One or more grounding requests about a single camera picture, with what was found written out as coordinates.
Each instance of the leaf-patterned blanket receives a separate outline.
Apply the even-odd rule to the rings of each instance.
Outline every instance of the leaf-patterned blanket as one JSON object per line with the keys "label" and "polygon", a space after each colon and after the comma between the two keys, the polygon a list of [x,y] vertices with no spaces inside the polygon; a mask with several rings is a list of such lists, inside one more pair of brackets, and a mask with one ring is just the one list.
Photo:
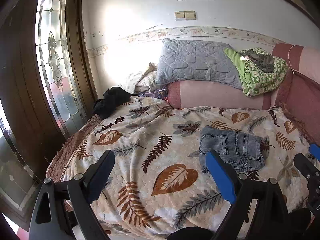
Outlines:
{"label": "leaf-patterned blanket", "polygon": [[[161,239],[182,227],[215,231],[230,204],[211,175],[201,171],[199,135],[206,125],[264,138],[260,150],[268,156],[265,167],[249,172],[249,178],[276,178],[289,212],[303,205],[307,181],[293,166],[293,158],[300,152],[308,155],[308,143],[278,107],[172,109],[161,99],[133,96],[85,136],[65,160],[61,181],[84,173],[109,149],[116,163],[91,205],[106,233]],[[249,219],[254,208],[253,201]],[[239,236],[248,228],[244,223]]]}

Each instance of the metal bolt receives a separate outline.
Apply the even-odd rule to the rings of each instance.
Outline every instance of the metal bolt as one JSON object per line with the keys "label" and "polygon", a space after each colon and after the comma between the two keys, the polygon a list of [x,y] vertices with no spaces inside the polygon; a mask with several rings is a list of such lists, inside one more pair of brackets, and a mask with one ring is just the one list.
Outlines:
{"label": "metal bolt", "polygon": [[83,174],[82,173],[77,173],[75,176],[74,176],[75,180],[80,180],[83,178]]}
{"label": "metal bolt", "polygon": [[50,181],[51,181],[51,179],[50,179],[50,178],[45,178],[45,179],[43,180],[43,183],[44,183],[44,184],[49,184],[49,183],[50,183]]}
{"label": "metal bolt", "polygon": [[242,179],[242,180],[247,179],[247,175],[244,174],[244,173],[240,173],[240,174],[238,175],[238,177],[239,177],[239,179]]}
{"label": "metal bolt", "polygon": [[270,181],[271,184],[277,184],[277,180],[274,179],[274,178],[271,178],[269,181]]}

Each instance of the blue jeans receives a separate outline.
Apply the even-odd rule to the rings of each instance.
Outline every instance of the blue jeans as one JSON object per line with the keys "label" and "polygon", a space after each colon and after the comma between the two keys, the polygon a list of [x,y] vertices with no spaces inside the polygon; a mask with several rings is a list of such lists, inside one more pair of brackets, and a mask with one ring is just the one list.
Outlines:
{"label": "blue jeans", "polygon": [[220,154],[225,163],[229,163],[236,172],[259,170],[264,166],[260,153],[261,137],[230,130],[219,130],[207,125],[201,130],[199,161],[202,172],[208,173],[205,155],[210,150]]}

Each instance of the light switch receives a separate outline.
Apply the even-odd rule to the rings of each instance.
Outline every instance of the light switch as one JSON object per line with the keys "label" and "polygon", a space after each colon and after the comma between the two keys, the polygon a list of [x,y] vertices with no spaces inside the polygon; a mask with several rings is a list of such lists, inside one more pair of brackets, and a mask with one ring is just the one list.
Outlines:
{"label": "light switch", "polygon": [[195,11],[185,11],[184,12],[186,20],[195,20],[196,19],[196,12]]}
{"label": "light switch", "polygon": [[176,19],[184,18],[184,12],[174,12]]}

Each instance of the glass door panel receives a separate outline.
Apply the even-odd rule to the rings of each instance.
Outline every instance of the glass door panel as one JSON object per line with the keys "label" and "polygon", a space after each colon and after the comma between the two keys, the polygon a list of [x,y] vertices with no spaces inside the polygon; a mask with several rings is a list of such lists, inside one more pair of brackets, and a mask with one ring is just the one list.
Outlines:
{"label": "glass door panel", "polygon": [[36,55],[47,100],[66,138],[87,118],[70,64],[66,32],[66,0],[38,0]]}

